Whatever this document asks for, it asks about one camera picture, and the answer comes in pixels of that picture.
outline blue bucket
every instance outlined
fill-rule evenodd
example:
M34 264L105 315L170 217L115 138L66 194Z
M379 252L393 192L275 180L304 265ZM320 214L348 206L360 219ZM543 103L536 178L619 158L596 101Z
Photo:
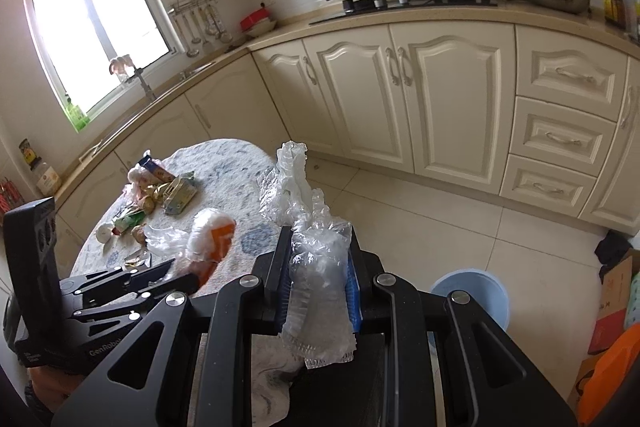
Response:
M429 293L446 297L454 290L464 290L471 295L504 331L507 330L509 295L494 275L474 268L456 270L434 282ZM429 333L429 343L434 346L432 333Z

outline cabinet handle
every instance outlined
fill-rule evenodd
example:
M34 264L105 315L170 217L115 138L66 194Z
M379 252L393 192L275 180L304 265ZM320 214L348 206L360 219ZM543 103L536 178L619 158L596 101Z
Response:
M193 108L196 110L200 119L204 122L204 125L207 126L207 129L211 129L211 124L209 123L209 120L207 120L207 117L204 116L204 111L202 110L202 108L198 104L195 104Z
M398 48L398 68L400 70L400 76L402 76L402 79L404 80L404 85L405 86L411 86L411 78L409 78L406 74L406 70L404 68L404 60L408 58L406 56L406 52L404 51L404 48L402 46L400 46Z
M564 194L562 188L546 188L542 183L538 182L532 183L532 185L545 194Z
M567 138L562 138L561 136L556 136L552 132L546 132L545 136L549 140L553 140L554 142L558 142L558 143L561 143L563 145L577 145L577 146L582 145L582 142L580 140L570 140L570 139L567 139Z
M574 73L573 71L568 71L565 70L564 68L556 68L555 69L557 74L560 74L562 76L566 76L567 78L570 78L572 80L580 80L581 82L586 82L588 84L595 84L596 83L596 79L593 76L587 76L584 74L579 74L579 73Z
M302 62L305 64L306 76L309 77L309 80L311 80L311 83L314 86L317 86L318 78L316 77L316 71L314 70L313 64L311 64L309 57L306 57L306 55L302 57Z
M399 76L395 76L394 74L394 68L391 67L391 59L393 58L393 50L391 48L387 48L385 50L385 54L386 54L386 64L389 67L389 73L391 73L391 81L396 85L399 86L400 85L400 77Z
M620 121L620 129L626 129L626 125L629 123L629 119L631 118L631 114L635 111L632 111L632 105L634 103L634 99L635 99L635 90L633 87L629 86L626 90L626 100L625 100L625 105L626 105L626 111L625 111L625 116L622 118L622 121Z

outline window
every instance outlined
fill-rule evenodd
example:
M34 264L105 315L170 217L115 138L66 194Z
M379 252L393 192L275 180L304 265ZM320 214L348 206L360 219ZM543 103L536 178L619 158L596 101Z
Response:
M169 52L146 0L27 1L47 76L77 130L82 112L91 118L125 89L109 74L112 58L129 54L144 68Z

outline blue gripper pad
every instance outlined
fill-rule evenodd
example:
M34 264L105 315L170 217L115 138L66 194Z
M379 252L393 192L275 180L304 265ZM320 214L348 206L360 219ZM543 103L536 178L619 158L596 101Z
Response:
M349 251L349 264L347 267L347 284L344 286L344 293L347 299L347 311L349 320L353 326L353 332L360 331L362 323L362 313L360 311L360 287L356 277L356 270L351 260L351 250ZM278 331L282 331L282 325L287 318L289 308L289 296L291 295L291 277L289 276L289 263L280 274L280 284L278 285L278 309L276 310L275 321Z

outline red container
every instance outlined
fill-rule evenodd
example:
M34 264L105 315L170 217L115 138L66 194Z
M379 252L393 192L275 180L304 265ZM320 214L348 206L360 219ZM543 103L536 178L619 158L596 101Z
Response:
M259 10L256 10L255 12L251 13L249 16L242 19L240 21L240 27L242 28L242 31L245 32L247 30L250 30L252 26L258 21L261 21L262 19L268 19L268 18L269 18L269 12L267 11L267 9L260 8Z

